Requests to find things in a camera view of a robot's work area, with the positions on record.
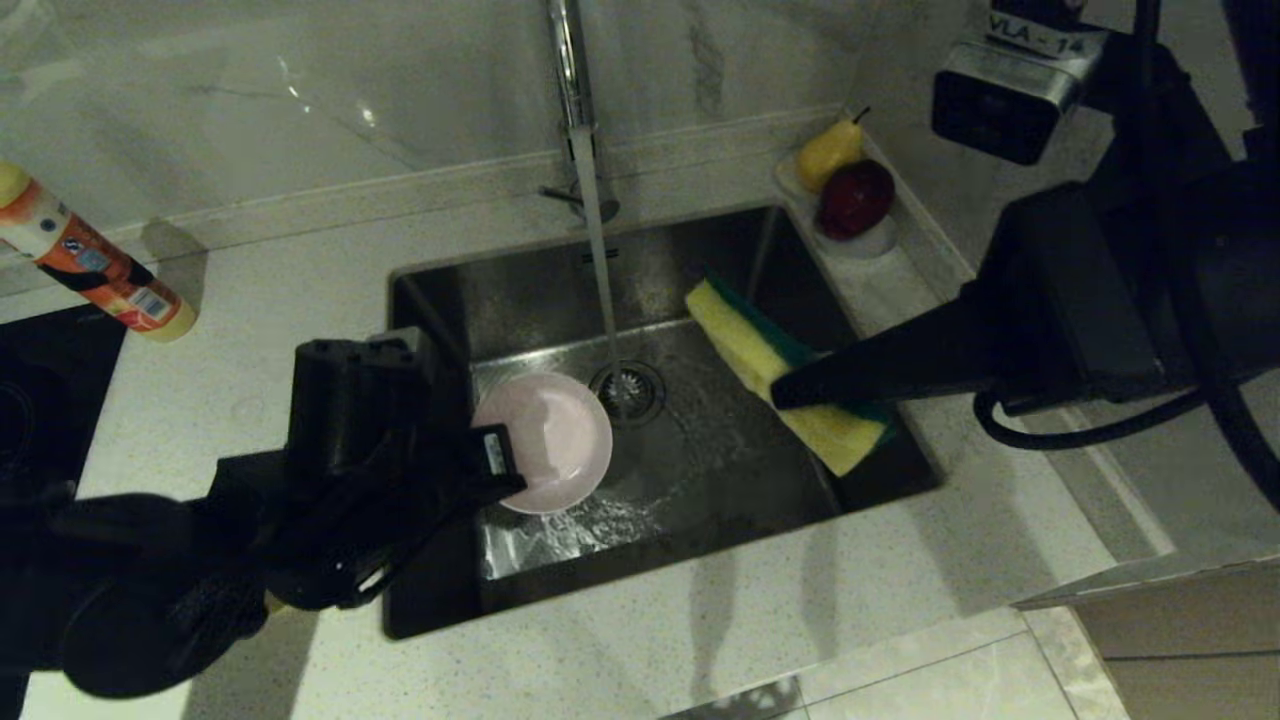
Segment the pink plastic bowl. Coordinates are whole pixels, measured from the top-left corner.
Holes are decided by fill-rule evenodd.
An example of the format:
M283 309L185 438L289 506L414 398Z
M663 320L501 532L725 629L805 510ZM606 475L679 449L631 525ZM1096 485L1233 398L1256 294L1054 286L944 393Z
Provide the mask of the pink plastic bowl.
M472 427L502 425L526 488L499 501L522 515L549 515L581 503L602 483L612 452L611 420L584 383L552 372L499 382L480 400Z

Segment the green and yellow sponge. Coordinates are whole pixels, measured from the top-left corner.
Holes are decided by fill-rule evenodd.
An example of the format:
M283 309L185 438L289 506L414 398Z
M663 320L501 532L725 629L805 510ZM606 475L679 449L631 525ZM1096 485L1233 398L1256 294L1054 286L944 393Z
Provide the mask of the green and yellow sponge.
M849 474L887 438L890 421L878 411L837 404L780 409L772 398L772 384L815 354L721 278L707 274L685 296L685 306L745 389L764 402L832 474Z

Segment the orange label dish soap bottle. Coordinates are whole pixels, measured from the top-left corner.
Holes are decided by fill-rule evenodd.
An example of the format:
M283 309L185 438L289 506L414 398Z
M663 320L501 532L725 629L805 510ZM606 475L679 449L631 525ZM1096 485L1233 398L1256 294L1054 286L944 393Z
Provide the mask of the orange label dish soap bottle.
M179 340L197 320L189 301L8 161L0 161L0 242L145 338Z

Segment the chrome faucet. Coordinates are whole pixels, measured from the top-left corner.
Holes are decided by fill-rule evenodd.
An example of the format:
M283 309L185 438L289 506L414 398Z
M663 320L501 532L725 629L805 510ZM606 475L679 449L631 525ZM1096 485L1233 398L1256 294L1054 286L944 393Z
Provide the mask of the chrome faucet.
M591 161L596 155L596 114L593 101L590 67L585 33L582 29L579 0L543 0L553 53L553 70L562 115L561 131L564 138L564 158L571 176L566 187L541 186L538 193L567 205L572 213L584 218L582 174L577 169L580 152L573 138L582 136L586 142L586 158Z

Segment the stainless steel sink basin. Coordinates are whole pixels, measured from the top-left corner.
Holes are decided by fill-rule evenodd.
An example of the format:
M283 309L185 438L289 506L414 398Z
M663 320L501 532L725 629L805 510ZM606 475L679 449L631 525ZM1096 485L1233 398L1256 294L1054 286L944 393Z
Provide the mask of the stainless steel sink basin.
M941 486L910 425L832 474L717 356L686 293L707 274L810 348L855 331L788 214L765 206L605 241L622 361L666 384L660 415L613 427L600 487L550 515L499 505L443 532L384 594L383 630L406 641L860 512ZM554 372L588 386L608 366L593 256L563 243L420 272L390 283L390 325L453 354L465 410L497 383Z

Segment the small white dish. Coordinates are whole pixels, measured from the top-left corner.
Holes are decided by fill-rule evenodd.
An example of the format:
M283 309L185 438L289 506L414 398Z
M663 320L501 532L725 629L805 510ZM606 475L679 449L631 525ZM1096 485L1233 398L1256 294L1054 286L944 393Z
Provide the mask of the small white dish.
M890 214L877 225L850 241L828 238L815 224L820 193L809 193L800 186L795 170L795 158L796 152L783 155L774 168L774 178L783 193L795 204L803 224L815 234L819 247L824 252L844 258L873 259L886 255L896 246L897 227L892 218L892 210L897 192Z

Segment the round metal drain strainer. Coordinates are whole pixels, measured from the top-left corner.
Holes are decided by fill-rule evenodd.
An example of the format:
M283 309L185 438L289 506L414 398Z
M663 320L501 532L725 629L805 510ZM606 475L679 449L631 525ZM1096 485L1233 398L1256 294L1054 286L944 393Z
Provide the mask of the round metal drain strainer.
M617 428L637 428L655 420L666 405L666 384L645 363L618 361L602 368L588 383Z

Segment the dark red apple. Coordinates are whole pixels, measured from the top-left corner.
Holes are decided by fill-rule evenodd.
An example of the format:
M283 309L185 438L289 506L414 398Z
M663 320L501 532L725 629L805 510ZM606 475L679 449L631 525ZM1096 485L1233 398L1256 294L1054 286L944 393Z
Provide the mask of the dark red apple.
M850 241L882 222L895 199L896 183L886 167L873 159L849 163L827 179L815 225L828 238Z

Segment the clear running water stream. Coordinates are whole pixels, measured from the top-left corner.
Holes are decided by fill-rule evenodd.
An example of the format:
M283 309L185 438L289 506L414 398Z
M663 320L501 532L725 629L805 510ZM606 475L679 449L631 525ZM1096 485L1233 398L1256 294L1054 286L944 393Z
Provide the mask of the clear running water stream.
M604 181L596 173L593 129L588 126L572 127L568 131L568 137L573 154L573 165L579 179L579 188L582 197L582 214L588 227L591 265L596 282L596 292L602 309L605 345L608 350L608 373L605 379L602 382L602 388L605 392L605 397L620 410L623 410L626 397L625 374L618 348L614 304L604 236L604 215L612 197L605 190Z

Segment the yellow pear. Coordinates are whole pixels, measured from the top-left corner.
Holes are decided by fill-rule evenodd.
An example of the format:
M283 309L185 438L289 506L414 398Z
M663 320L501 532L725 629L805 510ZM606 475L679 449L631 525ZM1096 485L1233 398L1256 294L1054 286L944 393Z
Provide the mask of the yellow pear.
M819 193L841 167L864 158L863 118L870 108L844 113L832 126L810 138L796 154L797 182L809 193Z

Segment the black induction cooktop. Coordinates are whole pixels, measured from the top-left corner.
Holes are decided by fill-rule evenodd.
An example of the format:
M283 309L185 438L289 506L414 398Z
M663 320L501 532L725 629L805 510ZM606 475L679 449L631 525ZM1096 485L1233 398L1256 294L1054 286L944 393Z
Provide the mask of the black induction cooktop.
M92 305L0 323L0 511L76 497L124 338Z

